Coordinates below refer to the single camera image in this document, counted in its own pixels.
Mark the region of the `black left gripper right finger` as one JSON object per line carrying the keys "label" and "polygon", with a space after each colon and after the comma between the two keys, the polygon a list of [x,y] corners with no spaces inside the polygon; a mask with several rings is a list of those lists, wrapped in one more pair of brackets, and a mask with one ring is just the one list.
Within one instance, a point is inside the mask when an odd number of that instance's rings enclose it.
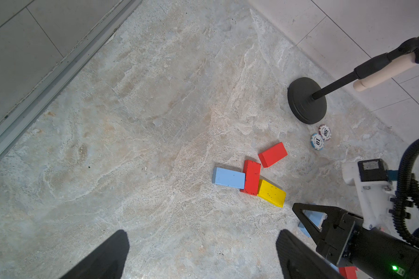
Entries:
{"label": "black left gripper right finger", "polygon": [[341,279],[342,276],[324,260],[327,258],[339,264],[345,249],[342,239],[331,240],[318,229],[309,229],[312,239],[317,244],[317,254],[294,236],[289,230],[282,230],[276,241],[278,259],[286,279]]}

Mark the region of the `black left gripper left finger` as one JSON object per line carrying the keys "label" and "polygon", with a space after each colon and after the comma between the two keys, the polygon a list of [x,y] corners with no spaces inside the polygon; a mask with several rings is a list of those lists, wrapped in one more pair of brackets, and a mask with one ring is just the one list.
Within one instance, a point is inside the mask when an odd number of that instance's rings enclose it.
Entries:
{"label": "black left gripper left finger", "polygon": [[130,250],[127,232],[118,230],[62,279],[121,279]]}

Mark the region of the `yellow block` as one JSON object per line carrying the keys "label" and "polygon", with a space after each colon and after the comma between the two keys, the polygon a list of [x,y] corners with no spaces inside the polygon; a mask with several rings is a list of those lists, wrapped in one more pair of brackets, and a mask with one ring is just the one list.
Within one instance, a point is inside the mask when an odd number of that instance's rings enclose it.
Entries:
{"label": "yellow block", "polygon": [[284,206],[286,199],[285,191],[266,180],[260,180],[257,196],[279,208]]}

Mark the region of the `red stem block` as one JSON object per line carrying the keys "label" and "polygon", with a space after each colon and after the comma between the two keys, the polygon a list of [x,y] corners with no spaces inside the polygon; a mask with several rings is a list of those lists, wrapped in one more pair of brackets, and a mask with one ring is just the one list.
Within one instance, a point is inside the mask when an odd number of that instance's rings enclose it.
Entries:
{"label": "red stem block", "polygon": [[245,174],[244,188],[241,193],[257,196],[259,192],[261,164],[252,160],[244,162],[243,173]]}

